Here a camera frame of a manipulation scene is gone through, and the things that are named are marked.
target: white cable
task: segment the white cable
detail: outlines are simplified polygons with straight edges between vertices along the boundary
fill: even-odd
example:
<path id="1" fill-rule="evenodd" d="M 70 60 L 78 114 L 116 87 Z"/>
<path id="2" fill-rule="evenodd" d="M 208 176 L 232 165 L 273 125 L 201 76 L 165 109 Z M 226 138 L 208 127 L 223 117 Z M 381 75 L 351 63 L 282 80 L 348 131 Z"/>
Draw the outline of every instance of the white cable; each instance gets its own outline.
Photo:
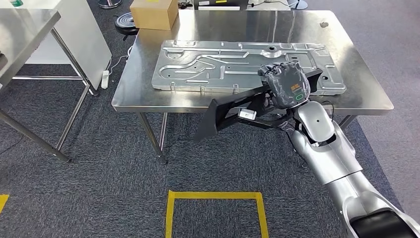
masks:
<path id="1" fill-rule="evenodd" d="M 112 74 L 112 70 L 121 62 L 122 58 L 127 58 L 128 56 L 121 56 L 116 64 L 114 64 L 111 69 L 109 70 L 109 74 Z"/>
<path id="2" fill-rule="evenodd" d="M 112 70 L 121 62 L 121 60 L 122 60 L 122 58 L 128 58 L 129 56 L 130 56 L 130 53 L 131 53 L 131 50 L 133 49 L 133 46 L 134 45 L 132 45 L 132 46 L 130 46 L 130 48 L 128 48 L 128 50 L 127 50 L 127 55 L 126 56 L 121 56 L 120 58 L 119 58 L 119 60 L 118 60 L 118 62 L 116 63 L 116 64 L 114 64 L 112 67 L 111 67 L 111 69 L 109 70 L 109 75 L 111 75 L 112 74 Z M 111 65 L 111 61 L 109 61 L 109 63 L 108 63 L 108 67 L 106 67 L 106 69 L 108 70 L 109 69 L 109 66 Z"/>

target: yellow floor tape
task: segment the yellow floor tape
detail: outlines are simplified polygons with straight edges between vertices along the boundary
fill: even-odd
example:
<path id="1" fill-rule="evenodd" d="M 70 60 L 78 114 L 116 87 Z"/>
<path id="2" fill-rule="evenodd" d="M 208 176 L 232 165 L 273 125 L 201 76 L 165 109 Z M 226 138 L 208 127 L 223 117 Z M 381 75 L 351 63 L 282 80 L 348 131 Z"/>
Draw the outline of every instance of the yellow floor tape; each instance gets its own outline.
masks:
<path id="1" fill-rule="evenodd" d="M 7 199 L 9 198 L 9 195 L 0 195 L 0 213 L 3 210 L 4 205 L 6 204 Z"/>
<path id="2" fill-rule="evenodd" d="M 260 221 L 261 238 L 268 238 L 267 220 L 265 218 L 263 196 L 260 192 L 174 192 L 168 193 L 166 207 L 165 238 L 172 237 L 172 219 L 175 199 L 255 199 L 257 202 L 258 219 Z"/>

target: metal sheet panel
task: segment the metal sheet panel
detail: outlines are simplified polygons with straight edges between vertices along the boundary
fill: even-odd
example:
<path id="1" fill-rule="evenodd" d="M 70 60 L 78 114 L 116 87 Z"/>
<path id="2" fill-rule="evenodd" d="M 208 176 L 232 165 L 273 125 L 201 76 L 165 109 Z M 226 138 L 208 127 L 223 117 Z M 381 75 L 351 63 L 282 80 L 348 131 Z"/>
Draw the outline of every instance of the metal sheet panel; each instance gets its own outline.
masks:
<path id="1" fill-rule="evenodd" d="M 152 78 L 160 90 L 233 93 L 260 87 L 262 64 L 298 61 L 304 72 L 322 69 L 312 95 L 346 91 L 343 78 L 321 44 L 164 41 Z"/>

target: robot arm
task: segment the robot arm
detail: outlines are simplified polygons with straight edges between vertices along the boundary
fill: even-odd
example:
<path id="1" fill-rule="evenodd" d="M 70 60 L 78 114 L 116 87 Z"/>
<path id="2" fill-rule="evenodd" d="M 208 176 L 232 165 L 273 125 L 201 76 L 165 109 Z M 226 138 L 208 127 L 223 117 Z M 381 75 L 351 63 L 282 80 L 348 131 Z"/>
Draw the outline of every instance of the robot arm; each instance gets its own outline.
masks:
<path id="1" fill-rule="evenodd" d="M 289 108 L 290 100 L 296 130 L 291 141 L 329 195 L 349 238 L 416 238 L 419 225 L 385 199 L 366 179 L 355 157 L 355 149 L 339 125 L 322 105 L 308 100 L 305 75 L 298 63 L 263 66 L 259 75 L 270 85 L 278 108 Z M 299 92 L 285 86 L 301 87 Z M 293 100 L 297 93 L 305 96 Z"/>
<path id="2" fill-rule="evenodd" d="M 347 237 L 420 237 L 419 225 L 385 199 L 363 175 L 355 150 L 338 124 L 328 116 L 322 116 L 324 113 L 314 113 L 321 110 L 325 112 L 319 103 L 308 102 L 296 111 L 295 118 L 305 117 L 310 111 L 311 121 L 302 120 L 302 126 L 310 131 L 318 120 L 319 123 L 323 121 L 329 124 L 328 129 L 333 129 L 332 135 L 326 139 L 322 138 L 321 131 L 330 135 L 327 130 L 318 129 L 309 134 L 304 129 L 297 129 L 291 140 L 319 183 L 326 186 Z"/>
<path id="3" fill-rule="evenodd" d="M 262 87 L 223 99 L 213 99 L 195 135 L 216 135 L 236 122 L 264 129 L 279 128 L 293 119 L 291 142 L 325 185 L 349 238 L 420 238 L 420 226 L 384 198 L 366 179 L 355 149 L 323 106 L 309 100 L 322 71 L 303 73 L 297 62 L 263 65 Z M 238 114 L 229 111 L 245 105 Z M 258 117 L 274 109 L 286 115 L 272 121 Z"/>

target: electrical cable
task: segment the electrical cable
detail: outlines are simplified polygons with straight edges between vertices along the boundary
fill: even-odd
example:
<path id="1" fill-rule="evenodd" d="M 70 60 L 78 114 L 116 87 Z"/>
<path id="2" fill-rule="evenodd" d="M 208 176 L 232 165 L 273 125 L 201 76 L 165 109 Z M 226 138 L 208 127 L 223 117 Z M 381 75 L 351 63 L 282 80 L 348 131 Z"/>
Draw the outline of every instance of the electrical cable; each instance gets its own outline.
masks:
<path id="1" fill-rule="evenodd" d="M 292 144 L 292 147 L 293 147 L 293 150 L 295 150 L 295 152 L 296 152 L 296 154 L 298 154 L 299 155 L 299 158 L 302 160 L 302 163 L 301 163 L 301 167 L 302 168 L 305 168 L 305 169 L 307 169 L 308 167 L 305 167 L 304 166 L 304 164 L 307 164 L 306 163 L 306 160 L 299 154 L 299 153 L 297 153 L 297 150 L 296 150 L 296 148 L 295 148 L 295 145 L 293 144 L 293 142 L 292 142 L 292 138 L 290 137 L 290 135 L 289 135 L 289 133 L 287 132 L 287 130 L 284 130 L 283 128 L 280 128 L 280 127 L 274 127 L 275 129 L 277 129 L 277 130 L 281 130 L 281 131 L 283 131 L 284 133 L 286 133 L 286 135 L 287 135 L 287 138 L 289 139 L 289 141 L 290 141 L 290 144 Z"/>
<path id="2" fill-rule="evenodd" d="M 121 56 L 116 64 L 114 64 L 111 69 L 109 70 L 109 74 L 112 74 L 112 70 L 121 62 L 122 58 L 126 58 L 128 56 Z"/>
<path id="3" fill-rule="evenodd" d="M 281 3 L 281 4 L 285 5 L 285 6 L 290 7 L 290 5 L 287 5 L 287 4 L 285 4 L 284 2 L 282 2 L 282 1 L 263 1 L 263 2 L 258 3 L 258 4 L 253 4 L 253 3 L 252 3 L 252 4 L 248 4 L 248 5 L 250 5 L 251 7 L 254 7 L 254 6 L 261 5 L 261 4 L 263 4 L 263 3 L 276 3 L 276 2 Z"/>
<path id="4" fill-rule="evenodd" d="M 7 149 L 5 149 L 5 150 L 1 151 L 1 152 L 0 152 L 0 155 L 1 155 L 1 154 L 3 154 L 3 153 L 5 153 L 6 151 L 10 150 L 11 148 L 15 147 L 17 144 L 19 144 L 19 143 L 22 141 L 23 137 L 24 137 L 24 135 L 22 135 L 22 136 L 20 137 L 20 139 L 19 139 L 16 143 L 14 143 L 13 145 L 11 145 L 9 148 L 7 148 Z"/>
<path id="5" fill-rule="evenodd" d="M 128 57 L 130 57 L 130 53 L 131 53 L 131 50 L 132 49 L 133 49 L 133 46 L 130 46 L 130 48 L 128 48 L 128 50 L 127 50 L 127 55 L 126 56 L 121 56 L 119 58 L 118 62 L 111 67 L 111 69 L 109 71 L 109 74 L 110 75 L 112 74 L 112 70 L 121 62 L 122 58 L 128 58 Z"/>
<path id="6" fill-rule="evenodd" d="M 332 106 L 331 121 L 334 121 L 334 104 L 331 101 L 329 101 L 329 100 L 325 100 L 321 104 L 323 104 L 323 103 L 330 103 L 330 105 Z"/>

